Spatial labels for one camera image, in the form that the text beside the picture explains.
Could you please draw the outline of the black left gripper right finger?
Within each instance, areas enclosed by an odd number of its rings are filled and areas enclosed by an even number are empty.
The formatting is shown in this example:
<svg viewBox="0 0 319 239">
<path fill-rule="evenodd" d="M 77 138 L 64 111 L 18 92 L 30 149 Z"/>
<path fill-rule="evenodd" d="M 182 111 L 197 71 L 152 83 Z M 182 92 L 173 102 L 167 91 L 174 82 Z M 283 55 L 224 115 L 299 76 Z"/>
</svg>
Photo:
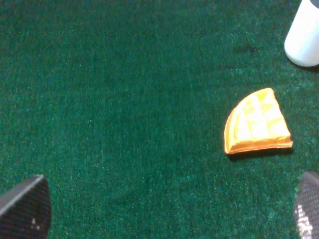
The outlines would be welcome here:
<svg viewBox="0 0 319 239">
<path fill-rule="evenodd" d="M 300 238 L 319 238 L 319 175 L 315 172 L 305 172 L 299 180 L 294 220 Z"/>
</svg>

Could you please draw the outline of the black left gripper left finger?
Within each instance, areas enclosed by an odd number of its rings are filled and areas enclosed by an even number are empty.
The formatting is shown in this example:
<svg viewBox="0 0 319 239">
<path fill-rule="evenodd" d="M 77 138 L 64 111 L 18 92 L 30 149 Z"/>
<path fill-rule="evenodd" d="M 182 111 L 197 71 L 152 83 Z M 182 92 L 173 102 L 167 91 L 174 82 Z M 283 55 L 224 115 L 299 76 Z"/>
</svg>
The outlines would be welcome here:
<svg viewBox="0 0 319 239">
<path fill-rule="evenodd" d="M 34 175 L 0 196 L 2 239 L 45 239 L 51 225 L 51 201 L 44 175 Z"/>
</svg>

